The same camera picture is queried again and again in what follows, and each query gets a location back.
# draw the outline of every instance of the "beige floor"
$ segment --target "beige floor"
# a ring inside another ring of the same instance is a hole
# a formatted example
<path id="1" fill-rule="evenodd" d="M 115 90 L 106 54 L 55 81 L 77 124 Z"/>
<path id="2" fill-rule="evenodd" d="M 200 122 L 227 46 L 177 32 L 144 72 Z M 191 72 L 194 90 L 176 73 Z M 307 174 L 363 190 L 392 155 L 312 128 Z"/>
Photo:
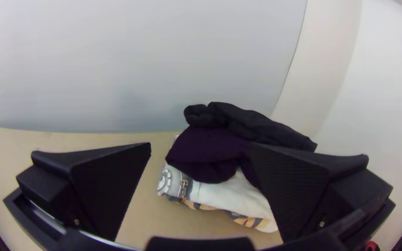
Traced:
<path id="1" fill-rule="evenodd" d="M 12 251 L 39 250 L 2 202 L 17 187 L 15 176 L 31 165 L 31 151 L 66 152 L 150 142 L 152 157 L 136 188 L 116 242 L 145 248 L 151 236 L 200 239 L 248 236 L 258 249 L 281 244 L 278 232 L 262 233 L 234 223 L 221 211 L 193 211 L 157 196 L 157 181 L 174 134 L 50 133 L 0 128 L 1 237 Z"/>

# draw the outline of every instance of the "gray wall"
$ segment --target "gray wall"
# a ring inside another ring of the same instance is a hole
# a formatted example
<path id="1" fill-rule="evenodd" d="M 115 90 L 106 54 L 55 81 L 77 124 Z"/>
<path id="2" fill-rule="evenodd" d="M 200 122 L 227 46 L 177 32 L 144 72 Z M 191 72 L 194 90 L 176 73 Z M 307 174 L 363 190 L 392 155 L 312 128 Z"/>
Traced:
<path id="1" fill-rule="evenodd" d="M 0 126 L 150 132 L 230 102 L 271 115 L 306 0 L 0 0 Z"/>

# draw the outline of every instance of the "white fabric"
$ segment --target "white fabric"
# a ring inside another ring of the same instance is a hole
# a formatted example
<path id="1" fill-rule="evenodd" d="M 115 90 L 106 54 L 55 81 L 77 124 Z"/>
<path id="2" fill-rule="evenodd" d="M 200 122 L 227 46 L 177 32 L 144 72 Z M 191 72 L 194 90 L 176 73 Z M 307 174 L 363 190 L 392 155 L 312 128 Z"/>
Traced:
<path id="1" fill-rule="evenodd" d="M 180 172 L 169 164 L 165 164 L 164 169 Z M 192 179 L 190 182 L 192 182 L 192 189 L 187 195 L 187 199 L 190 201 L 248 217 L 267 219 L 271 223 L 258 230 L 262 232 L 278 230 L 268 200 L 249 183 L 240 168 L 233 177 L 219 184 L 201 183 Z M 167 190 L 166 193 L 179 197 L 176 190 Z"/>

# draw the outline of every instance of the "red object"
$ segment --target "red object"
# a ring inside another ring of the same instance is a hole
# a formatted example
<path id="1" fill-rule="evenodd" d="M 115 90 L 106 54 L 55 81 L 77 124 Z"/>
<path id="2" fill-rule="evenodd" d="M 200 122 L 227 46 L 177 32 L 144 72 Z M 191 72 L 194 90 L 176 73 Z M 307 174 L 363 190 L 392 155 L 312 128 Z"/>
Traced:
<path id="1" fill-rule="evenodd" d="M 365 251 L 381 251 L 381 250 L 379 249 L 379 246 L 378 244 L 376 244 L 376 242 L 369 241 L 367 243 L 367 246 L 365 246 Z"/>

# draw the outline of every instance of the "patterned cloth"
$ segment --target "patterned cloth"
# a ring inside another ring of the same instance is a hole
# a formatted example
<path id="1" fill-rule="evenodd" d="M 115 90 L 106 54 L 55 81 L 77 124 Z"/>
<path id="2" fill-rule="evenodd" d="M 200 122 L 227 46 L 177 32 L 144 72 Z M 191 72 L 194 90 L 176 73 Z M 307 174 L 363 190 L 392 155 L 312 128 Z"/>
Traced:
<path id="1" fill-rule="evenodd" d="M 262 232 L 278 230 L 266 198 L 246 180 L 240 170 L 223 184 L 205 184 L 166 164 L 157 191 L 160 196 L 193 210 L 222 210 L 240 225 Z"/>

